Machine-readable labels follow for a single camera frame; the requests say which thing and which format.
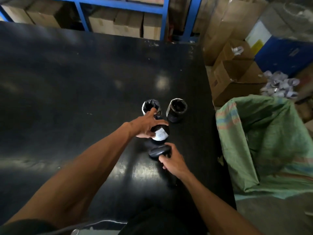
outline storage rack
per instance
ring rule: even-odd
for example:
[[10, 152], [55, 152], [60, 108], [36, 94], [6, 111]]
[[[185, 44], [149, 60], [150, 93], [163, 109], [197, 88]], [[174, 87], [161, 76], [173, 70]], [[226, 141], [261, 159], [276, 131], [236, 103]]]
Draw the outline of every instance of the storage rack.
[[[85, 4], [92, 4], [98, 5], [103, 7], [113, 7], [113, 8], [120, 8], [120, 9], [127, 9], [133, 11], [142, 11], [148, 13], [155, 13], [162, 15], [162, 27], [161, 27], [161, 34], [160, 40], [164, 38], [165, 26], [166, 26], [166, 17], [167, 17], [167, 10], [168, 10], [168, 3], [169, 0], [164, 0], [163, 5], [156, 5], [156, 4], [145, 4], [145, 3], [138, 3], [132, 2], [127, 0], [62, 0], [62, 1], [71, 1], [74, 2], [80, 16], [81, 22], [85, 31], [90, 31], [90, 27], [86, 21], [86, 17], [81, 9], [81, 3]], [[201, 0], [191, 0], [189, 6], [189, 12], [186, 19], [186, 25], [183, 35], [176, 36], [175, 39], [181, 42], [188, 42], [188, 41], [197, 41], [197, 38], [191, 37], [191, 33], [194, 27], [194, 22], [197, 17], [197, 13], [199, 10]], [[2, 7], [0, 7], [0, 16], [4, 21], [12, 21], [10, 17], [6, 14]]]

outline green woven sack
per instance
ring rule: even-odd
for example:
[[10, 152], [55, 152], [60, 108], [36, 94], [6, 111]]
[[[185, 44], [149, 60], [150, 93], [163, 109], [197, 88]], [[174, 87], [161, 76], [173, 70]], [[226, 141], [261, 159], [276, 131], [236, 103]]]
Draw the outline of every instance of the green woven sack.
[[235, 193], [313, 191], [313, 141], [290, 100], [233, 98], [216, 123]]

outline pile of white pipe fittings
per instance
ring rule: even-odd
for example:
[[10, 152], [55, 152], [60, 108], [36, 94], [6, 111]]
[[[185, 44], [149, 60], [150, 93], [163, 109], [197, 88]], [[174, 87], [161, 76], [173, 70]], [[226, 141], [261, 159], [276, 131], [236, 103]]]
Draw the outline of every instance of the pile of white pipe fittings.
[[293, 90], [293, 87], [300, 83], [299, 79], [288, 78], [287, 74], [280, 71], [271, 73], [266, 71], [260, 77], [267, 78], [267, 84], [260, 89], [262, 95], [285, 97], [289, 99], [296, 99], [298, 93]]

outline person's right hand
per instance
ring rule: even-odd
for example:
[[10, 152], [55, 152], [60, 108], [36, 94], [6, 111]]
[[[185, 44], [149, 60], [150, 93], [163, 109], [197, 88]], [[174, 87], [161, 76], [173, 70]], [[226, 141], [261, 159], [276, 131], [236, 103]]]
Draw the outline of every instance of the person's right hand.
[[184, 175], [190, 173], [184, 158], [177, 150], [175, 144], [166, 142], [172, 148], [172, 156], [166, 158], [164, 155], [159, 156], [159, 161], [163, 163], [163, 168], [167, 169], [170, 173], [181, 179]]

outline forearm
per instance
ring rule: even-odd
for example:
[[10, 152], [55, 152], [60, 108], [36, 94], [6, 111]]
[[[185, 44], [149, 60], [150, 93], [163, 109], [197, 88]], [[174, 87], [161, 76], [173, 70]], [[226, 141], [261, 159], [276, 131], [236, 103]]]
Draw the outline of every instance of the forearm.
[[261, 234], [231, 206], [203, 186], [187, 172], [181, 178], [211, 234]]
[[49, 179], [9, 222], [37, 218], [57, 227], [78, 222], [134, 136], [130, 124], [124, 123], [90, 146]]

